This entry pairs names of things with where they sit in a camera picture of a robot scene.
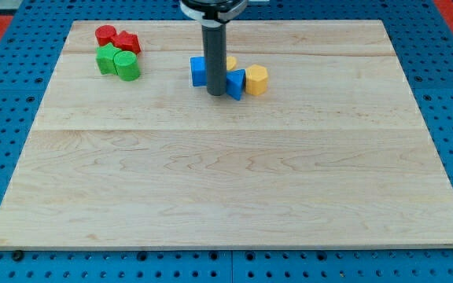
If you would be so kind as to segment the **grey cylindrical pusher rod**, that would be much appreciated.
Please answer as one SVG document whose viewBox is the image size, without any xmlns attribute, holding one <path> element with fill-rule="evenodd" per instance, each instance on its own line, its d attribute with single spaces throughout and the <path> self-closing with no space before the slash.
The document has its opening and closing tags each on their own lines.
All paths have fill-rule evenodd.
<svg viewBox="0 0 453 283">
<path fill-rule="evenodd" d="M 221 96 L 227 89 L 226 25 L 216 28 L 203 26 L 202 41 L 207 91 L 212 96 Z"/>
</svg>

